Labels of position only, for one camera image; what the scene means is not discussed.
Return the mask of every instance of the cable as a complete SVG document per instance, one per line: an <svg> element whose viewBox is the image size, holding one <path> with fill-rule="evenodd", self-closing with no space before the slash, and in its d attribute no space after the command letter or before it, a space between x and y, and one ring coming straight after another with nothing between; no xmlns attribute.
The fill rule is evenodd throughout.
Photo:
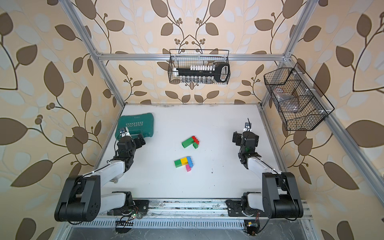
<svg viewBox="0 0 384 240"><path fill-rule="evenodd" d="M295 217L295 219L289 219L289 218L285 218L285 219L287 219L287 220L289 220L289 221L295 221L297 218L298 218L298 216L299 216L299 213L297 212L297 207L296 207L296 203L295 203L295 201L293 200L293 197L292 197L292 194L291 194L291 191L289 191L289 188L288 188L288 186L287 186L287 184L284 182L284 180L283 180L283 178L280 176L280 174L278 173L278 172L276 172L271 166L269 166L267 163L265 163L264 161L263 161L263 163L265 164L265 165L267 165L271 170L273 170L276 174L277 174L277 176L279 176L279 178L281 179L281 181L283 182L283 184L285 185L285 187L287 188L287 191L288 191L288 193L289 193L289 195L291 196L291 199L292 199L292 201L293 201L293 205L295 206L295 212L297 213L297 217Z"/></svg>

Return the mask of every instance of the black tool holder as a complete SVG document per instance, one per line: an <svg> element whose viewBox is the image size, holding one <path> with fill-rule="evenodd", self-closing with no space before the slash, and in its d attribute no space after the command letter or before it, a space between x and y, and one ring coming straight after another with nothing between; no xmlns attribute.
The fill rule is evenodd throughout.
<svg viewBox="0 0 384 240"><path fill-rule="evenodd" d="M303 68L296 64L293 68L279 68L264 75L265 86L287 131L311 131L334 110L332 103L308 74L313 86L307 86L302 78L305 74ZM325 101L318 99L314 91Z"/></svg>
<svg viewBox="0 0 384 240"><path fill-rule="evenodd" d="M228 84L229 50L169 50L168 77L172 84Z"/></svg>

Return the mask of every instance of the blue lego brick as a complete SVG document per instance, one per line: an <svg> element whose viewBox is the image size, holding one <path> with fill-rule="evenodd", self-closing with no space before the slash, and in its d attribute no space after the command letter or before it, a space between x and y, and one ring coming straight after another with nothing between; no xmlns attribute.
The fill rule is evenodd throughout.
<svg viewBox="0 0 384 240"><path fill-rule="evenodd" d="M187 157L187 160L188 160L188 165L190 167L193 167L193 163L192 163L191 157Z"/></svg>

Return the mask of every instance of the wall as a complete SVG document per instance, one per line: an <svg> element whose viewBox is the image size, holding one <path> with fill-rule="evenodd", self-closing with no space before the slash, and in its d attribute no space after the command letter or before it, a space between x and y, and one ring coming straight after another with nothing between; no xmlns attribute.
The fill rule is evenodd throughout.
<svg viewBox="0 0 384 240"><path fill-rule="evenodd" d="M52 239L66 178L93 169L120 107L57 1L1 0L0 22L0 235Z"/></svg>
<svg viewBox="0 0 384 240"><path fill-rule="evenodd" d="M319 78L336 116L384 174L384 2L334 0L318 6L294 59Z"/></svg>
<svg viewBox="0 0 384 240"><path fill-rule="evenodd" d="M381 174L383 10L379 0L320 0L293 57ZM382 238L384 209L327 125L287 132L273 103L265 109L318 233L325 240Z"/></svg>
<svg viewBox="0 0 384 240"><path fill-rule="evenodd" d="M283 53L303 0L74 0L99 52Z"/></svg>
<svg viewBox="0 0 384 240"><path fill-rule="evenodd" d="M168 63L165 61L109 61L107 68L128 104L261 102L266 92L262 76L274 70L275 63L234 61L230 64L228 84L171 84L165 70L168 70Z"/></svg>

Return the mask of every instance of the brown leaf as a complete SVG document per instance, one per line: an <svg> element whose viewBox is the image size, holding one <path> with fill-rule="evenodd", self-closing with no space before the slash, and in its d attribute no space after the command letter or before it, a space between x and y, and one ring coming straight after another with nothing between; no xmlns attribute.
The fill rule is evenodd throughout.
<svg viewBox="0 0 384 240"><path fill-rule="evenodd" d="M83 58L78 57L73 61L73 72L78 73L83 67Z"/></svg>
<svg viewBox="0 0 384 240"><path fill-rule="evenodd" d="M269 19L260 19L255 21L255 26L260 31L269 31L273 28L273 22Z"/></svg>
<svg viewBox="0 0 384 240"><path fill-rule="evenodd" d="M66 137L65 144L67 145L68 151L74 155L81 153L83 150L83 144L74 137Z"/></svg>
<svg viewBox="0 0 384 240"><path fill-rule="evenodd" d="M219 94L219 90L209 92L209 93L207 94L207 98L208 98L208 99L215 98L215 97L218 96L218 94Z"/></svg>
<svg viewBox="0 0 384 240"><path fill-rule="evenodd" d="M283 6L283 16L287 19L293 17L302 4L303 0L286 0Z"/></svg>
<svg viewBox="0 0 384 240"><path fill-rule="evenodd" d="M162 0L151 0L151 5L155 13L162 18L168 16L168 7Z"/></svg>
<svg viewBox="0 0 384 240"><path fill-rule="evenodd" d="M308 174L308 171L307 171L307 169L305 169L305 167L303 165L299 166L299 171L300 171L300 174L303 177L304 181L306 181L309 184L312 184L311 178Z"/></svg>
<svg viewBox="0 0 384 240"><path fill-rule="evenodd" d="M321 27L319 26L311 26L310 28L308 28L308 30L305 32L303 37L304 41L309 42L314 40L315 37L319 35L320 30L321 30Z"/></svg>
<svg viewBox="0 0 384 240"><path fill-rule="evenodd" d="M106 98L110 98L112 96L112 93L109 89L105 89L103 94L104 94L104 97Z"/></svg>
<svg viewBox="0 0 384 240"><path fill-rule="evenodd" d="M324 240L335 240L331 234L329 234L327 231L321 230L321 233L323 234Z"/></svg>
<svg viewBox="0 0 384 240"><path fill-rule="evenodd" d="M287 129L285 129L284 124L281 124L281 129L283 130L283 134L284 134L284 136L285 136L285 137L288 137L288 136L289 136L289 133L288 133Z"/></svg>
<svg viewBox="0 0 384 240"><path fill-rule="evenodd" d="M372 29L371 19L367 15L361 14L361 16L358 20L358 23L356 25L356 29L357 29L358 33L360 34L360 36L366 38Z"/></svg>
<svg viewBox="0 0 384 240"><path fill-rule="evenodd" d="M37 56L37 46L30 45L17 50L16 58L21 65L31 64Z"/></svg>
<svg viewBox="0 0 384 240"><path fill-rule="evenodd" d="M16 240L30 240L36 232L36 222L31 218L23 218L16 233Z"/></svg>
<svg viewBox="0 0 384 240"><path fill-rule="evenodd" d="M161 67L162 69L168 71L169 63L165 63L165 62L157 62L157 65L158 65L159 67Z"/></svg>
<svg viewBox="0 0 384 240"><path fill-rule="evenodd" d="M141 83L142 83L142 81L141 81L141 80L138 80L138 81L134 81L134 82L133 82L133 85L134 85L134 86L140 86Z"/></svg>
<svg viewBox="0 0 384 240"><path fill-rule="evenodd" d="M301 58L297 59L297 66L302 73L305 73L305 62Z"/></svg>
<svg viewBox="0 0 384 240"><path fill-rule="evenodd" d="M249 96L249 95L251 95L250 91L241 91L241 92L237 92L237 93L242 95L242 96Z"/></svg>
<svg viewBox="0 0 384 240"><path fill-rule="evenodd" d="M360 147L384 145L384 126L370 120L359 120L347 127L348 133Z"/></svg>
<svg viewBox="0 0 384 240"><path fill-rule="evenodd" d="M121 31L124 28L124 22L120 20L109 20L105 25L111 31Z"/></svg>
<svg viewBox="0 0 384 240"><path fill-rule="evenodd" d="M88 36L90 38L92 38L92 34L91 34L91 31L90 31L89 27L87 25L85 25L84 27L85 27L85 30L87 30Z"/></svg>
<svg viewBox="0 0 384 240"><path fill-rule="evenodd" d="M259 75L264 70L264 64L261 64L257 69L255 74Z"/></svg>
<svg viewBox="0 0 384 240"><path fill-rule="evenodd" d="M213 1L209 6L209 14L214 18L218 17L224 11L225 2L226 0Z"/></svg>
<svg viewBox="0 0 384 240"><path fill-rule="evenodd" d="M147 99L147 100L143 100L140 102L141 104L147 104L147 105L150 105L152 104L151 100L150 99Z"/></svg>
<svg viewBox="0 0 384 240"><path fill-rule="evenodd" d="M182 98L181 98L181 101L183 103L187 103L189 102L189 100L191 99L191 95L184 95Z"/></svg>
<svg viewBox="0 0 384 240"><path fill-rule="evenodd" d="M252 54L266 54L266 51L261 50L261 51L254 52Z"/></svg>
<svg viewBox="0 0 384 240"><path fill-rule="evenodd" d="M218 48L213 49L209 54L218 54Z"/></svg>
<svg viewBox="0 0 384 240"><path fill-rule="evenodd" d="M90 58L88 58L87 60L87 65L88 65L89 73L93 76L93 73L94 73L93 62Z"/></svg>
<svg viewBox="0 0 384 240"><path fill-rule="evenodd" d="M296 145L300 145L300 143L307 138L306 135L307 135L307 131L296 131L295 134L293 135L293 142Z"/></svg>
<svg viewBox="0 0 384 240"><path fill-rule="evenodd" d="M95 129L93 130L93 134L95 136L98 136L101 130L101 120L99 120L95 126Z"/></svg>
<svg viewBox="0 0 384 240"><path fill-rule="evenodd" d="M340 240L354 240L353 232L348 221L341 221L337 225L337 236Z"/></svg>
<svg viewBox="0 0 384 240"><path fill-rule="evenodd" d="M142 91L135 91L133 94L135 94L135 96L144 96L147 93Z"/></svg>
<svg viewBox="0 0 384 240"><path fill-rule="evenodd" d="M328 5L328 0L319 0L319 5L320 5L321 7L325 7L325 6L327 6L327 5Z"/></svg>
<svg viewBox="0 0 384 240"><path fill-rule="evenodd" d="M313 87L316 89L320 97L322 97L327 92L330 84L331 74L329 73L327 65L323 63L314 79Z"/></svg>
<svg viewBox="0 0 384 240"><path fill-rule="evenodd" d="M128 75L128 71L125 69L125 67L119 65L120 72L122 72L124 75Z"/></svg>
<svg viewBox="0 0 384 240"><path fill-rule="evenodd" d="M173 24L165 23L161 28L160 34L161 36L169 36L173 32Z"/></svg>
<svg viewBox="0 0 384 240"><path fill-rule="evenodd" d="M336 46L336 58L341 66L349 67L353 63L354 55L353 52L348 48Z"/></svg>
<svg viewBox="0 0 384 240"><path fill-rule="evenodd" d="M172 79L169 83L170 84L179 84L181 81L178 78Z"/></svg>
<svg viewBox="0 0 384 240"><path fill-rule="evenodd" d="M211 36L217 36L218 35L218 29L214 23L206 23L205 30L206 30L207 34L209 34Z"/></svg>
<svg viewBox="0 0 384 240"><path fill-rule="evenodd" d="M65 24L60 24L55 26L55 29L60 36L62 36L64 39L67 39L68 41L73 41L76 39L76 35L74 34L73 30L68 27Z"/></svg>
<svg viewBox="0 0 384 240"><path fill-rule="evenodd" d="M70 176L77 176L81 170L81 164L77 163L71 170L69 177Z"/></svg>
<svg viewBox="0 0 384 240"><path fill-rule="evenodd" d="M204 101L204 98L200 95L194 95L194 98L195 98L196 102L198 102L198 103L203 103L203 101Z"/></svg>
<svg viewBox="0 0 384 240"><path fill-rule="evenodd" d="M247 80L243 80L243 81L241 81L241 83L242 83L244 86L250 86L250 85L251 85L251 82L250 82L250 81L247 81Z"/></svg>
<svg viewBox="0 0 384 240"><path fill-rule="evenodd" d="M56 97L64 90L64 81L59 70L50 62L44 71L44 83L48 90Z"/></svg>
<svg viewBox="0 0 384 240"><path fill-rule="evenodd" d="M324 171L332 182L336 183L340 187L348 190L359 189L351 176L336 163L326 162L324 164Z"/></svg>
<svg viewBox="0 0 384 240"><path fill-rule="evenodd" d="M84 112L88 112L91 108L92 98L88 87L85 87L83 94L81 95L81 108Z"/></svg>
<svg viewBox="0 0 384 240"><path fill-rule="evenodd" d="M47 230L43 231L36 240L48 240L51 237L51 234L53 232L54 227L48 228Z"/></svg>
<svg viewBox="0 0 384 240"><path fill-rule="evenodd" d="M245 104L245 102L239 99L235 99L234 104Z"/></svg>
<svg viewBox="0 0 384 240"><path fill-rule="evenodd" d="M47 4L51 6L55 6L59 3L59 0L47 0Z"/></svg>
<svg viewBox="0 0 384 240"><path fill-rule="evenodd" d="M299 153L302 156L307 156L308 154L311 153L312 146L313 146L313 139L312 138L310 138L310 139L307 138L307 139L304 139L299 144L299 146L297 147L297 150L299 151Z"/></svg>
<svg viewBox="0 0 384 240"><path fill-rule="evenodd" d="M51 170L52 162L50 160L41 160L22 172L11 184L12 187L26 187L42 180Z"/></svg>
<svg viewBox="0 0 384 240"><path fill-rule="evenodd" d="M0 118L0 146L17 142L27 131L27 127L17 120Z"/></svg>
<svg viewBox="0 0 384 240"><path fill-rule="evenodd" d="M72 128L74 137L79 140L82 144L88 142L88 132L83 127L73 127Z"/></svg>
<svg viewBox="0 0 384 240"><path fill-rule="evenodd" d="M292 25L291 30L289 31L289 38L291 38L293 31L295 30L296 25Z"/></svg>
<svg viewBox="0 0 384 240"><path fill-rule="evenodd" d="M177 93L175 92L172 92L172 91L166 91L166 95L170 98L173 98L173 99L178 99L179 96L177 95Z"/></svg>
<svg viewBox="0 0 384 240"><path fill-rule="evenodd" d="M13 22L8 13L0 15L0 35L5 36L13 30Z"/></svg>
<svg viewBox="0 0 384 240"><path fill-rule="evenodd" d="M112 98L113 107L116 107L116 103L117 103L116 97L113 96L113 98Z"/></svg>
<svg viewBox="0 0 384 240"><path fill-rule="evenodd" d="M91 0L74 0L74 2L84 16L91 20L96 18L96 8Z"/></svg>

